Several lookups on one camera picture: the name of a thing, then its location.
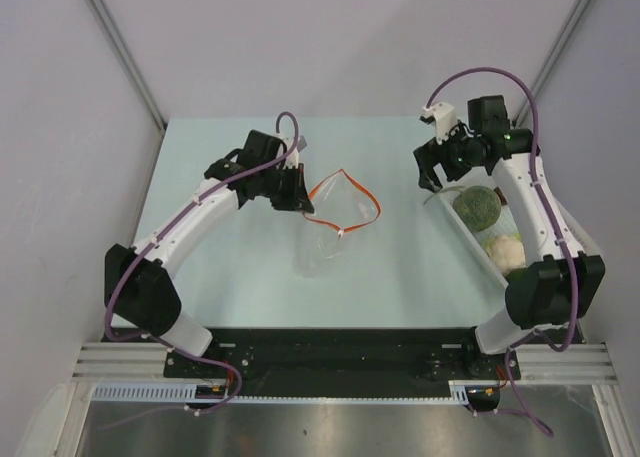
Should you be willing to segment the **clear zip top bag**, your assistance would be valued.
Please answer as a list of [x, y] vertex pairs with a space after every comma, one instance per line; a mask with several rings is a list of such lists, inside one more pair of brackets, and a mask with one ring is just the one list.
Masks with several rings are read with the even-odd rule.
[[367, 228], [381, 216], [382, 207], [377, 197], [343, 168], [320, 181], [309, 197], [314, 210], [302, 215], [294, 270], [314, 278], [347, 265]]

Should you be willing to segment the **green melon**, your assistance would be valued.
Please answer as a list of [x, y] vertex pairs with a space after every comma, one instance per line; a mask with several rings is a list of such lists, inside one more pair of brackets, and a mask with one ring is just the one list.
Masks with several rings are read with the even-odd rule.
[[485, 186], [452, 186], [436, 191], [423, 204], [426, 205], [436, 195], [455, 192], [451, 207], [471, 232], [481, 232], [496, 224], [501, 216], [502, 202], [498, 194]]

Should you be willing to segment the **white cauliflower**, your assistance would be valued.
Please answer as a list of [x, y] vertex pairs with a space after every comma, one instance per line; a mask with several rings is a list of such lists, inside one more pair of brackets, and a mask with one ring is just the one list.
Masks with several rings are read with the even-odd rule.
[[524, 268], [526, 257], [523, 244], [508, 242], [504, 235], [490, 239], [485, 245], [485, 252], [500, 273], [506, 276], [515, 269]]

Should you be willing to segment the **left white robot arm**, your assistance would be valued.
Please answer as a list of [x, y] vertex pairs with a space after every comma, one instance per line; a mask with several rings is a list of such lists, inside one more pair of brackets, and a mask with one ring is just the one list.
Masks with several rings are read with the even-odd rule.
[[105, 322], [118, 316], [172, 348], [186, 352], [197, 375], [214, 374], [220, 351], [212, 333], [182, 306], [174, 284], [201, 241], [247, 202], [262, 197], [277, 211], [311, 213], [298, 135], [249, 132], [243, 147], [212, 163], [189, 200], [158, 229], [131, 247], [105, 255]]

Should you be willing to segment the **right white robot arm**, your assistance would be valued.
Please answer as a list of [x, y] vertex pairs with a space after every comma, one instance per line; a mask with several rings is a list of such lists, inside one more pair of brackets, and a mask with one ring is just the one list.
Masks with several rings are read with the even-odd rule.
[[506, 286], [504, 306], [475, 329], [475, 341], [461, 353], [463, 370], [484, 378], [497, 366], [497, 355], [529, 334], [566, 326], [575, 330], [605, 274], [603, 258], [575, 236], [578, 225], [555, 200], [535, 133], [515, 128], [503, 97], [472, 99], [468, 120], [445, 102], [427, 104], [420, 119], [434, 137], [414, 150], [419, 185], [443, 189], [440, 180], [461, 181], [482, 169], [505, 197], [524, 247], [525, 266]]

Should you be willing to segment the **white plastic basket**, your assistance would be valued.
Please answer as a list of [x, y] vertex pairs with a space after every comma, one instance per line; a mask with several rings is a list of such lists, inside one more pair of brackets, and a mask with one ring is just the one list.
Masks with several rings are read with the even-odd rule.
[[496, 224], [481, 232], [471, 232], [451, 207], [456, 196], [455, 192], [447, 192], [436, 195], [434, 198], [442, 202], [453, 228], [461, 235], [461, 239], [466, 243], [476, 261], [500, 287], [506, 288], [508, 282], [505, 277], [507, 275], [503, 276], [489, 259], [485, 252], [485, 245], [490, 239], [501, 234], [518, 233], [520, 235], [509, 206], [502, 205], [501, 216]]

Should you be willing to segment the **green avocado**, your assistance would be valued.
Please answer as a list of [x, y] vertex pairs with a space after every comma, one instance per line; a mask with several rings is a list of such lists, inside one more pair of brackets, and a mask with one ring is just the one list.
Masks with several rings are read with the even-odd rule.
[[525, 273], [525, 269], [515, 269], [510, 273], [508, 273], [505, 279], [508, 283], [512, 283], [514, 281], [517, 281], [519, 278], [521, 278], [524, 275], [524, 273]]

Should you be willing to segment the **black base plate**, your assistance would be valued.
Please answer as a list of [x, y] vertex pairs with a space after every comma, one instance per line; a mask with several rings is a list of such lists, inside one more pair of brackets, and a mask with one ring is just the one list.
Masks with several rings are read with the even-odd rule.
[[500, 385], [516, 357], [480, 352], [470, 328], [215, 328], [203, 362], [169, 354], [163, 375], [212, 382], [241, 376], [250, 396], [418, 397], [451, 381]]

